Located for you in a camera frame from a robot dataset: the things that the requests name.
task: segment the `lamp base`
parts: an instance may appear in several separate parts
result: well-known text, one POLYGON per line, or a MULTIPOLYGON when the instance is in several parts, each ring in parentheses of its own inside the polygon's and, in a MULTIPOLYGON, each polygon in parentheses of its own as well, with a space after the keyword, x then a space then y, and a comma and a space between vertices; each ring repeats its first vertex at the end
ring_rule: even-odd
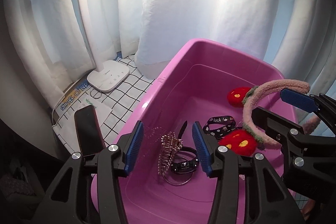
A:
POLYGON ((119 62, 107 60, 100 72, 93 70, 87 80, 90 85, 101 92, 109 92, 116 88, 129 74, 129 68, 119 62))

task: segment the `red plush strawberry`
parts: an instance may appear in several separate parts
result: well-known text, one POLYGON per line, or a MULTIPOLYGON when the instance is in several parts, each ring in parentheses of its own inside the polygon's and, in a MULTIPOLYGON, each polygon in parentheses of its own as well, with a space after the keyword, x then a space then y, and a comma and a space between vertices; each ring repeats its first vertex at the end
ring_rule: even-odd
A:
POLYGON ((250 87, 238 87, 234 90, 231 90, 227 94, 227 100, 229 101, 229 104, 233 107, 243 107, 242 100, 250 89, 250 87))
POLYGON ((219 141, 238 155, 250 157, 257 148, 257 142, 244 129, 236 129, 219 141))

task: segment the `pink fuzzy headband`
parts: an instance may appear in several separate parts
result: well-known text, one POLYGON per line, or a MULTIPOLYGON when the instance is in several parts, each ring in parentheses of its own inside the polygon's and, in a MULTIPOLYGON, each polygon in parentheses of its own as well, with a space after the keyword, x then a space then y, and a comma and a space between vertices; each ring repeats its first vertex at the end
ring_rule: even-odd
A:
MULTIPOLYGON (((281 144, 256 127, 251 118, 252 110, 257 107, 262 98, 269 94, 279 92, 285 87, 304 94, 307 94, 310 90, 310 86, 306 82, 298 80, 274 80, 250 89, 243 100, 243 128, 253 135, 257 141, 262 142, 265 147, 269 149, 278 149, 281 147, 281 144)), ((305 134, 313 132, 319 123, 320 119, 317 116, 308 120, 302 126, 305 134)))

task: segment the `pink plastic bin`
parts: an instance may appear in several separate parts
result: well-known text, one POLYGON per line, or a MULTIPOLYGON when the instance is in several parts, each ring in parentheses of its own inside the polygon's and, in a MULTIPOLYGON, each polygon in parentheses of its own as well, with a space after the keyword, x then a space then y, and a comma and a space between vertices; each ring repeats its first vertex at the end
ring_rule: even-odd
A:
MULTIPOLYGON (((233 108, 227 102, 230 90, 276 79, 283 79, 276 68, 231 47, 206 39, 187 42, 154 81, 119 133, 119 136, 130 133, 137 120, 145 126, 135 168, 128 178, 119 179, 128 222, 207 223, 216 179, 208 178, 199 166, 187 184, 172 186, 166 183, 157 174, 160 138, 169 131, 178 134, 183 123, 188 121, 182 139, 184 145, 194 147, 192 124, 195 121, 203 126, 210 117, 223 115, 233 116, 237 124, 241 121, 242 108, 233 108)), ((279 94, 269 95, 260 106, 297 122, 293 107, 282 102, 279 94)), ((281 175, 283 156, 280 151, 262 153, 281 175)), ((183 176, 168 178, 180 182, 184 181, 183 176)), ((242 179, 239 189, 237 223, 243 223, 245 185, 242 179)), ((98 208, 96 179, 91 195, 98 208)))

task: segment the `silver bolt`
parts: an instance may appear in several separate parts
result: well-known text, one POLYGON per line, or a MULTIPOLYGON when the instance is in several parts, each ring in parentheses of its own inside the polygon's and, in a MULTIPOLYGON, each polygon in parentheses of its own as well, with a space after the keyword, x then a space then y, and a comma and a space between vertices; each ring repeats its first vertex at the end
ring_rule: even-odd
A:
POLYGON ((296 166, 302 167, 305 164, 305 161, 303 160, 303 158, 297 157, 295 158, 294 163, 296 166))
POLYGON ((258 160, 262 160, 262 159, 264 159, 264 155, 260 154, 260 153, 256 153, 255 158, 258 159, 258 160))
POLYGON ((227 152, 227 147, 226 146, 219 146, 218 151, 222 152, 222 153, 225 153, 225 152, 227 152))
POLYGON ((290 133, 291 133, 292 135, 297 135, 299 132, 298 132, 295 128, 292 128, 292 129, 290 130, 290 133))
POLYGON ((73 159, 79 159, 81 157, 81 154, 80 154, 80 152, 75 152, 75 153, 72 153, 71 157, 73 159))
POLYGON ((112 145, 109 146, 109 150, 111 152, 117 151, 118 148, 119 148, 118 145, 115 145, 115 144, 112 144, 112 145))

